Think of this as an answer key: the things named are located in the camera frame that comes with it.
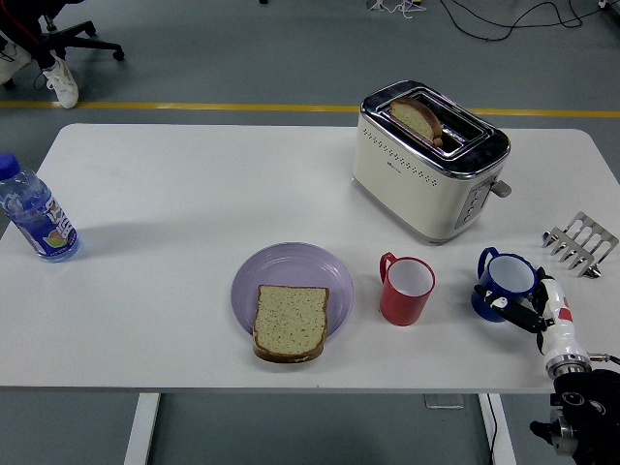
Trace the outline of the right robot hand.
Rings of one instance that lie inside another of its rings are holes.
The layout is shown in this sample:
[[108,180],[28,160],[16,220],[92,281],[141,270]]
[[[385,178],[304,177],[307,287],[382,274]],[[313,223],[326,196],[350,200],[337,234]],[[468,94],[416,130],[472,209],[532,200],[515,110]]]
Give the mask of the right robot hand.
[[474,290],[493,312],[537,336],[537,347],[551,379],[566,372],[589,371],[590,357],[577,341],[573,315],[563,289],[542,267],[537,274],[539,284],[532,294],[532,309],[483,285],[476,285]]

